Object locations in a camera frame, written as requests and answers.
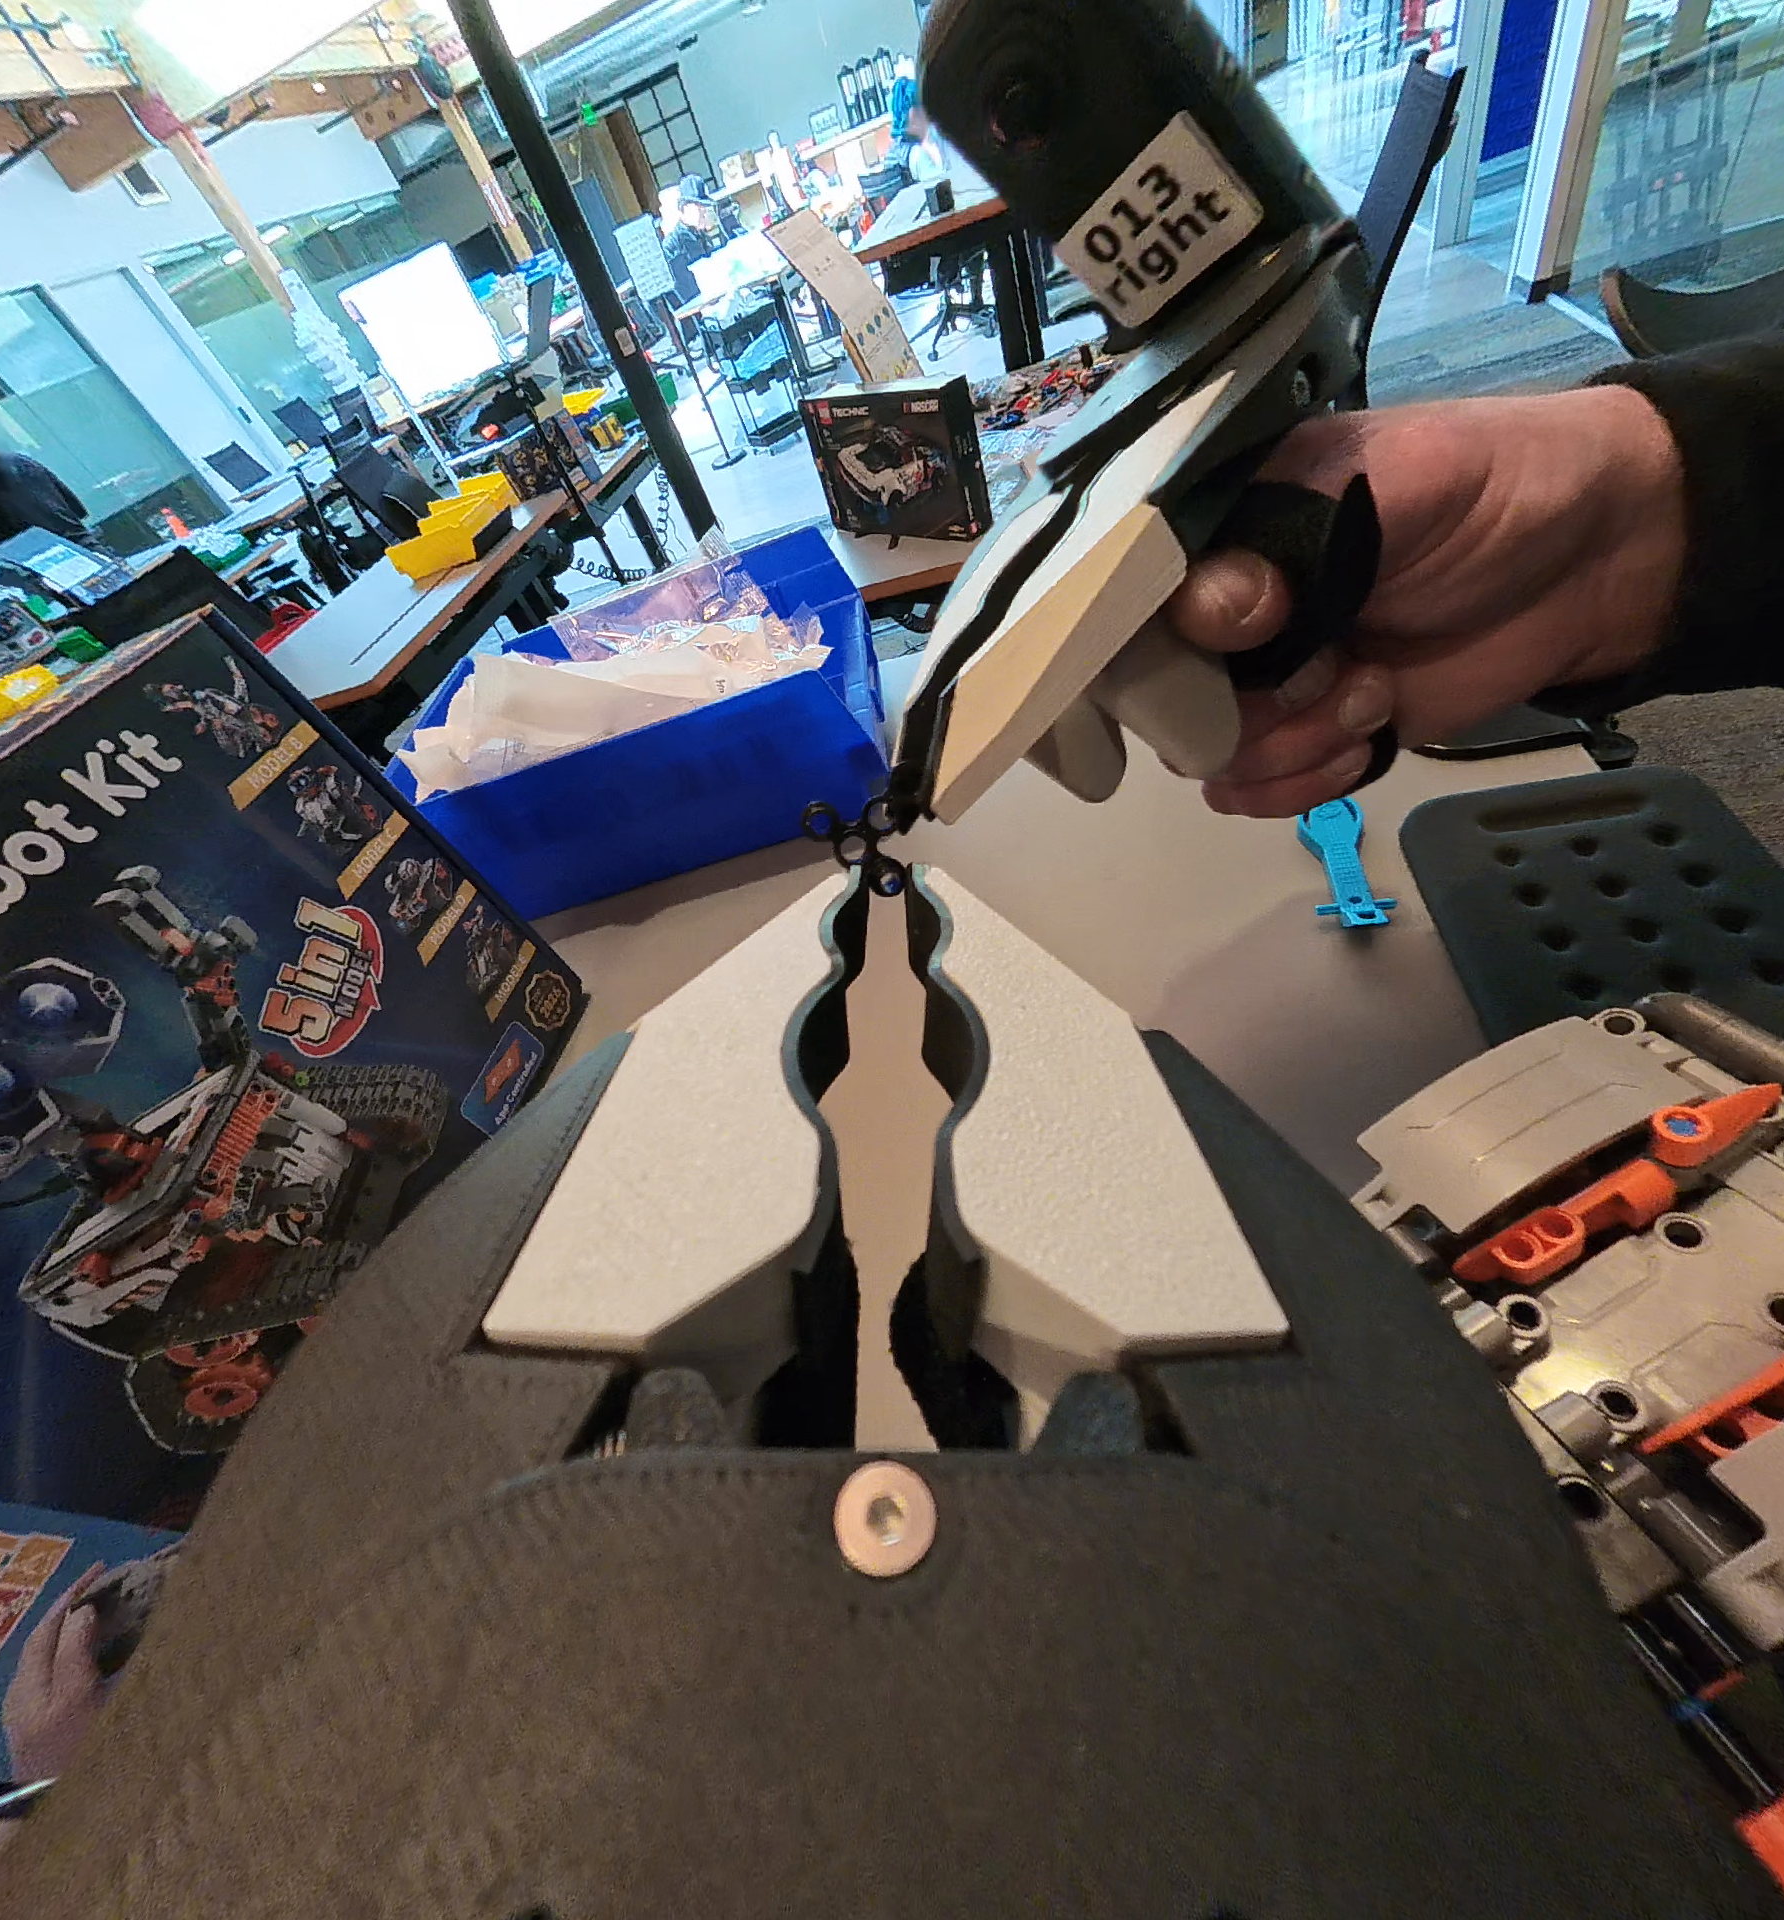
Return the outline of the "crumpled white paper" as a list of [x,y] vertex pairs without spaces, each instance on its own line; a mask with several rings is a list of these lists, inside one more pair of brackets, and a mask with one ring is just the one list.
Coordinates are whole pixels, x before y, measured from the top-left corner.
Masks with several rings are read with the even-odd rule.
[[473,656],[394,756],[423,803],[824,669],[835,614],[797,591],[778,612],[745,562],[686,564]]

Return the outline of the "blue storage bin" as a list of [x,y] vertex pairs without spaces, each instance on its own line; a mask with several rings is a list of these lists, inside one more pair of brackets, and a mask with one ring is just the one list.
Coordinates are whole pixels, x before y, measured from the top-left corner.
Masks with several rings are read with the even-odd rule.
[[772,535],[734,560],[772,612],[818,620],[818,669],[429,800],[408,754],[387,765],[389,786],[525,918],[797,842],[808,803],[856,819],[879,792],[872,620],[828,535]]

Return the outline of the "person's right forearm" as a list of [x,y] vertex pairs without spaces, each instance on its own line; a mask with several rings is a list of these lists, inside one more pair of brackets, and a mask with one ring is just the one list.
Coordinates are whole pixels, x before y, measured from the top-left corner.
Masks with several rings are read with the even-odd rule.
[[1784,328],[1592,376],[1648,399],[1682,470],[1684,560],[1655,652],[1588,708],[1784,690]]

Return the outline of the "black car kit box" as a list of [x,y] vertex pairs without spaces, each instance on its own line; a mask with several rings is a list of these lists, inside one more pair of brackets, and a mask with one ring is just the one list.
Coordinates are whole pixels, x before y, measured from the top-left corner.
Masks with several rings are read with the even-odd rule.
[[831,524],[889,541],[977,541],[994,522],[969,382],[839,386],[799,403]]

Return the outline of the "dark perforated tray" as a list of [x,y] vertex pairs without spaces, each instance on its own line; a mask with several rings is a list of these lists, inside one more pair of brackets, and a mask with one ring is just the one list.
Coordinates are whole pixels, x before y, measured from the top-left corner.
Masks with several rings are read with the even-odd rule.
[[1443,798],[1399,846],[1487,1043],[1653,993],[1784,1041],[1784,869],[1696,777]]

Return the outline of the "yellow storage bins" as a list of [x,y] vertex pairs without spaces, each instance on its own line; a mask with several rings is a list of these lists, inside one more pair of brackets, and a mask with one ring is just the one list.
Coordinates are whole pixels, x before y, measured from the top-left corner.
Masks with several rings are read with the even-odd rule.
[[385,549],[385,560],[408,581],[427,581],[486,558],[513,529],[519,495],[504,472],[465,478],[437,497],[410,539]]

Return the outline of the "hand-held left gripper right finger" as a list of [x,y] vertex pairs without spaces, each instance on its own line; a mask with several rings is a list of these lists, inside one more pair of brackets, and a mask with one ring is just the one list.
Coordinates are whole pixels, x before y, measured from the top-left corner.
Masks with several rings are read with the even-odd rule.
[[1285,1311],[1130,1014],[944,872],[912,872],[948,1097],[908,1355],[1021,1403],[1126,1363],[1272,1353]]

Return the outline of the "building kit robot model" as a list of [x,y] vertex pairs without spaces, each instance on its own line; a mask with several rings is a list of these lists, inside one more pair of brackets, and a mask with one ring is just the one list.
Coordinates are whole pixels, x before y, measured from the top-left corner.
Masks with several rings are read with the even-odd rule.
[[1358,1146],[1358,1214],[1491,1367],[1613,1612],[1784,1654],[1784,1041],[1653,995]]

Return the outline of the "black office chair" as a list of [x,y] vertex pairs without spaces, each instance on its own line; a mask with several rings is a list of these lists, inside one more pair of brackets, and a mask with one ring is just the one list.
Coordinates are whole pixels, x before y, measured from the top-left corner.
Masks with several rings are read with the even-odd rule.
[[1376,324],[1425,188],[1450,146],[1462,87],[1462,68],[1435,71],[1423,54],[1406,66],[1391,125],[1356,213],[1368,261],[1368,330]]

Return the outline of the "blue robot kit box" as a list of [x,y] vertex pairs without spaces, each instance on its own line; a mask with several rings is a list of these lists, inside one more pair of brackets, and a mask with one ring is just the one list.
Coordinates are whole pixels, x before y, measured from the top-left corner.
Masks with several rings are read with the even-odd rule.
[[0,727],[0,1714],[40,1616],[191,1522],[586,1003],[205,616]]

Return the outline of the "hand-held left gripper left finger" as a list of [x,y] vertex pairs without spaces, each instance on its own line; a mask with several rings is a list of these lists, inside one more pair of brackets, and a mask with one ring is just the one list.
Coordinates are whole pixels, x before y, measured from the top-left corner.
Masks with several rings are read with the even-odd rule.
[[691,1369],[760,1388],[797,1350],[793,1281],[831,1225],[831,1137],[799,1058],[843,993],[818,882],[630,1030],[485,1311],[496,1351]]

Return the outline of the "person's right hand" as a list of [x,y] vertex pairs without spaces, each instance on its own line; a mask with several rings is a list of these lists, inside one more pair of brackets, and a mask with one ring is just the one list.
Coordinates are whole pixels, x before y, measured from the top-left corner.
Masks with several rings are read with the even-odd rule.
[[1684,476],[1627,386],[1477,397],[1308,420],[1261,480],[1368,480],[1381,564],[1347,637],[1239,702],[1205,803],[1289,819],[1347,796],[1372,740],[1462,734],[1565,685],[1621,679],[1661,643],[1686,551]]

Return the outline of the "white sign board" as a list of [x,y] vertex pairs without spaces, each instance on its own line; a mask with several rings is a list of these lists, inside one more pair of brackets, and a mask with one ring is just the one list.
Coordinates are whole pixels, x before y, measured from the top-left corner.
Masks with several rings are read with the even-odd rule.
[[856,376],[866,384],[918,380],[921,363],[879,282],[814,211],[772,223],[764,236],[831,311]]

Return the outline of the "long background desk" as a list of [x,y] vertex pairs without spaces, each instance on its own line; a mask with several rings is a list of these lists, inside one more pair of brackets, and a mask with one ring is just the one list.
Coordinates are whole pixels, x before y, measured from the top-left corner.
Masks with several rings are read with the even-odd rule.
[[638,489],[659,476],[655,457],[630,437],[594,487],[544,493],[511,512],[483,558],[421,581],[373,564],[270,654],[270,667],[322,708],[368,756],[387,759],[389,736],[439,690],[465,654],[508,623],[523,635],[561,608],[555,593],[578,541],[601,543],[626,516],[644,554],[665,560]]

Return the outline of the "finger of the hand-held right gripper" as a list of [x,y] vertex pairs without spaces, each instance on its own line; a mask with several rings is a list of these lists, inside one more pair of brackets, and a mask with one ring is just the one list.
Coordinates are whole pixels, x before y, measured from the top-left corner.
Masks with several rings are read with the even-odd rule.
[[1230,416],[1236,380],[1218,374],[1065,491],[1061,537],[954,677],[931,819],[956,823],[1034,750],[1182,585],[1186,551],[1159,491]]
[[1033,570],[1065,528],[1065,489],[1031,480],[975,545],[933,621],[889,756],[885,807],[927,813],[942,752],[954,677],[996,637]]

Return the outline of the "blue plastic pin tool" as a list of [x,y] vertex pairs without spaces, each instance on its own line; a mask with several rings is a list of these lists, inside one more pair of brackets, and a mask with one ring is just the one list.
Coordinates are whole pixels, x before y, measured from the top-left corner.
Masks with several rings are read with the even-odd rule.
[[1379,897],[1370,884],[1360,846],[1364,815],[1351,798],[1341,798],[1297,817],[1295,838],[1318,863],[1330,888],[1330,897],[1314,907],[1314,915],[1349,932],[1370,932],[1389,924],[1393,897]]

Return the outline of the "black support pole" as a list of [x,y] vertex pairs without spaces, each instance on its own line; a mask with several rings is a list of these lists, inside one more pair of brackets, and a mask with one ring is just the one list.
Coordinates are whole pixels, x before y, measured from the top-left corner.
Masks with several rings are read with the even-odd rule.
[[594,232],[540,119],[519,62],[494,18],[494,8],[488,3],[448,3],[444,8],[538,200],[553,246],[571,269],[586,317],[605,336],[607,351],[647,445],[668,480],[668,491],[691,535],[705,539],[716,529],[713,501],[691,464],[655,374],[638,346]]

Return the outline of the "black pin connector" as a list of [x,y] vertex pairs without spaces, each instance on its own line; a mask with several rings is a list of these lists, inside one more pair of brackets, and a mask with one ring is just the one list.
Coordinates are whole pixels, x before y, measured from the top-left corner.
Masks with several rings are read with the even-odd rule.
[[864,803],[856,819],[841,817],[833,803],[810,803],[803,815],[803,834],[808,842],[828,848],[839,869],[856,876],[858,888],[879,899],[904,895],[910,871],[887,851],[912,821],[910,809],[893,796],[879,794]]

